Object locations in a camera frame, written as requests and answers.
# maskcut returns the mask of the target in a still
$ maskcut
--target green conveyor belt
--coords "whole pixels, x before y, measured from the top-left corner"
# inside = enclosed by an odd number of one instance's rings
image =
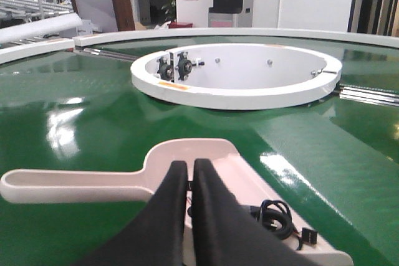
[[[277,37],[148,39],[97,48],[144,55],[210,42],[286,44],[344,63],[342,83],[399,91],[399,50]],[[130,64],[54,52],[0,66],[0,174],[15,168],[134,171],[155,144],[232,141],[248,163],[356,266],[399,265],[399,110],[330,95],[293,108],[226,112],[136,90]],[[81,98],[81,103],[68,102]],[[289,167],[264,158],[277,155]],[[69,265],[143,203],[15,205],[0,199],[0,265]]]

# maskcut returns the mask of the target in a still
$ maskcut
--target orange warning label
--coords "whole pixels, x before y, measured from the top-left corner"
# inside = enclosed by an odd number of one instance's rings
[[[165,82],[165,81],[159,81],[159,84],[160,85],[164,85],[166,87],[174,87],[174,88],[177,88],[179,90],[187,90],[187,89],[189,89],[189,87],[186,86],[186,85],[180,85],[180,84],[175,84],[175,83],[170,83],[170,82]]]

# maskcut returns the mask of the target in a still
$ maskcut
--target cable connector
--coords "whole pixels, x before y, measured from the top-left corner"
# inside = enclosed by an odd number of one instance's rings
[[[193,182],[187,181],[187,191],[193,191]]]
[[[315,245],[317,244],[317,235],[318,232],[316,230],[308,229],[304,227],[302,229],[302,241],[307,244]]]

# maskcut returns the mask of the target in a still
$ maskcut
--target white pipe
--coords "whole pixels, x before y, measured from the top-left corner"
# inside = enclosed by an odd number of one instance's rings
[[[0,29],[0,43],[26,39],[27,37],[53,34],[82,25],[81,18],[76,14],[65,14],[31,23]]]

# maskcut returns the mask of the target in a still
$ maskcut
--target white plastic scoop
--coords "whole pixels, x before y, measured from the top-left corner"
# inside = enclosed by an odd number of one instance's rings
[[[258,206],[264,199],[281,199],[247,164],[232,143],[214,138],[187,138],[160,143],[147,153],[143,169],[132,173],[15,169],[2,176],[0,193],[7,201],[15,203],[147,201],[174,160],[186,161],[191,181],[196,158],[212,161],[226,187],[241,204]],[[297,228],[310,227],[293,209],[291,214]],[[194,266],[191,228],[191,218],[186,215],[183,261],[185,265]],[[297,238],[292,236],[284,243],[294,249]],[[299,253],[321,265],[353,265],[349,255],[335,250],[320,235],[316,246],[304,245]]]
[[[191,177],[196,158],[215,160],[230,154],[239,155],[234,145],[226,140],[171,140],[154,146],[139,171],[15,169],[2,176],[0,193],[5,200],[20,204],[147,201],[162,182],[173,160],[185,160]]]

